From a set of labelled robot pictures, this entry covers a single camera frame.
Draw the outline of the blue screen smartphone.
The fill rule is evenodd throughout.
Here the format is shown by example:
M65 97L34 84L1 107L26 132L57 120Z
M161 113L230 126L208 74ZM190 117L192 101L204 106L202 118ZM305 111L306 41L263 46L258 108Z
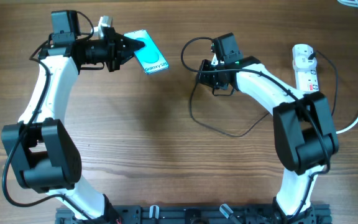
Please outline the blue screen smartphone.
M145 44L140 50L135 51L135 57L146 74L150 75L169 68L169 63L146 30L128 32L124 36Z

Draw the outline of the white power strip socket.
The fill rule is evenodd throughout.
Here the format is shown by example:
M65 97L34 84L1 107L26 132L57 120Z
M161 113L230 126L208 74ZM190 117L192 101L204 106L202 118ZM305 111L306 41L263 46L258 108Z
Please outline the white power strip socket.
M292 55L298 53L303 55L308 55L309 59L315 58L314 50L311 46L307 44L296 44L292 48ZM305 93L312 93L319 91L318 77L316 68L314 70L309 70L306 72L296 72L295 81L296 89L301 90Z

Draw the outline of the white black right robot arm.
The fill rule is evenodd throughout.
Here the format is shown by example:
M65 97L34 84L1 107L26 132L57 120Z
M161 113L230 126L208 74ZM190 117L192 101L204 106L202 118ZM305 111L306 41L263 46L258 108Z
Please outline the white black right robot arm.
M271 74L255 57L244 57L234 34L211 39L212 60L196 70L196 83L212 90L232 86L251 96L273 116L275 150L284 166L282 185L275 197L284 223L306 218L317 176L331 169L339 142L326 97L319 91L297 90Z

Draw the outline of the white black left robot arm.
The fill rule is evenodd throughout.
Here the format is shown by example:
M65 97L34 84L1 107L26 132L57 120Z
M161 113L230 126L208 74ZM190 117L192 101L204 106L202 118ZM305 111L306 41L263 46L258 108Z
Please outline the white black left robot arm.
M42 195L42 201L61 201L78 223L119 223L120 214L105 194L82 176L79 150L64 127L71 89L82 69L101 63L119 70L144 43L104 27L93 39L72 29L49 35L31 55L40 68L32 97L16 124L3 127L5 171L13 170L18 184Z

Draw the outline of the white USB charger plug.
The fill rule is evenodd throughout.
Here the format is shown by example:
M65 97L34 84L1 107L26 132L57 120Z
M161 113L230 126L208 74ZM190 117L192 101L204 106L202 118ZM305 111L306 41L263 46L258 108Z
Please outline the white USB charger plug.
M314 70L317 66L317 60L315 58L309 59L308 55L293 54L293 68L296 72L306 72Z

